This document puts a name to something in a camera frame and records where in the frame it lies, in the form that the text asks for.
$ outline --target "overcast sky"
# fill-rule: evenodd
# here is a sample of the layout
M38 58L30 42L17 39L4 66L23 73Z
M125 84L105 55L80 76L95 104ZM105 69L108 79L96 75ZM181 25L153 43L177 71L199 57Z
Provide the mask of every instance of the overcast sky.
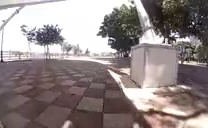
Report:
M114 7L120 7L128 0L68 0L57 3L25 7L5 27L4 50L27 51L26 38L21 34L20 26L41 27L43 24L58 24L62 35L71 44L80 44L83 50L92 52L113 51L107 45L107 39L96 36L104 15ZM0 11L0 25L16 8ZM33 52L43 52L43 47L32 45ZM60 46L53 46L51 52L60 52Z

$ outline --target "checkered tile pavement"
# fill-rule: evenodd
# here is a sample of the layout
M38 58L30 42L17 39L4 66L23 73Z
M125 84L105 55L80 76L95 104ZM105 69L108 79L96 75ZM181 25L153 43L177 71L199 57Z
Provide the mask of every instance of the checkered tile pavement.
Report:
M0 64L0 117L7 128L143 128L143 120L95 62Z

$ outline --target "tree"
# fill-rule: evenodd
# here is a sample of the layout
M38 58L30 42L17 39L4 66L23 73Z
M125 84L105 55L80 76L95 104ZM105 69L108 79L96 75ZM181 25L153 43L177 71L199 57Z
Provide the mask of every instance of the tree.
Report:
M142 0L155 31L170 40L195 36L208 49L208 0Z
M31 45L30 45L30 43L35 41L35 30L36 30L36 27L30 30L28 28L28 26L22 25L22 26L20 26L20 28L21 28L22 34L24 36L26 36L26 38L28 40L29 55L31 56Z
M128 55L131 46L139 43L141 32L136 8L123 4L104 17L97 35L107 37L111 48Z
M178 51L178 58L182 64L185 60L189 62L194 59L195 44L188 41L178 41L173 45Z
M73 52L74 52L74 55L77 55L77 56L79 56L82 53L82 50L79 44L73 46Z
M72 50L72 48L73 48L73 46L71 44L68 44L68 43L63 43L61 45L61 49L62 49L63 53L66 52L67 55Z
M90 51L88 50L88 48L85 51L85 55L90 56Z
M34 28L32 30L25 31L25 34L30 42L33 41L35 44L44 47L45 58L48 59L48 57L50 58L49 46L52 44L62 44L64 41L61 31L62 29L60 29L58 25L54 26L48 24L43 25L42 28Z

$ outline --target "white pillar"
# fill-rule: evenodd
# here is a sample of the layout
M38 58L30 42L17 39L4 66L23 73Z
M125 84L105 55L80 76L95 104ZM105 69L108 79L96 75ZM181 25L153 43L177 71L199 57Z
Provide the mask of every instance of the white pillar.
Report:
M141 2L134 0L144 34L139 44L131 48L131 78L141 88L175 85L177 83L177 51L161 44Z

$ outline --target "white canopy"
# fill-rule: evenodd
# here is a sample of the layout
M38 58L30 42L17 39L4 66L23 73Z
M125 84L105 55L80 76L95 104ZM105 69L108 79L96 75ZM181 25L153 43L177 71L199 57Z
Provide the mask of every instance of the white canopy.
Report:
M48 2L57 2L64 0L0 0L0 10L12 8L12 7L20 7L24 5L34 5L34 4L42 4Z

